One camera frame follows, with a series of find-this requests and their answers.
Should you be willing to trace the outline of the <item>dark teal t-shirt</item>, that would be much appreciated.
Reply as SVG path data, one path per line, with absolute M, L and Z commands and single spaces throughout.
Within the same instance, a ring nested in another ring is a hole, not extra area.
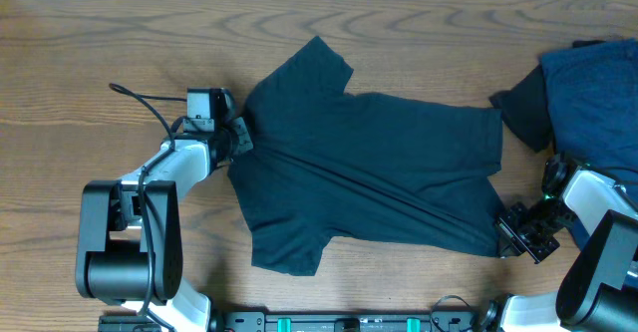
M 253 265 L 312 276 L 334 237 L 496 256 L 500 110 L 351 95 L 352 73 L 314 38 L 248 96 L 228 175 Z

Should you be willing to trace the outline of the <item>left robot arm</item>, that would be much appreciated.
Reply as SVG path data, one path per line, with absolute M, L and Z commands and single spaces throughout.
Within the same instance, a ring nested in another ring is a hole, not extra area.
M 183 277 L 179 203 L 252 141 L 225 88 L 190 88 L 186 112 L 159 151 L 82 193 L 75 283 L 81 296 L 126 309 L 103 315 L 101 331 L 222 331 L 212 300 Z

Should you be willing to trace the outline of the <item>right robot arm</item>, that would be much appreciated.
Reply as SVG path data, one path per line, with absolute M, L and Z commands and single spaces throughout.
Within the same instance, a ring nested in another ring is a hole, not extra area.
M 634 331 L 637 328 L 637 204 L 609 167 L 566 154 L 544 167 L 543 197 L 500 213 L 500 257 L 540 263 L 559 246 L 555 233 L 580 225 L 588 239 L 555 292 L 508 295 L 490 305 L 482 331 Z

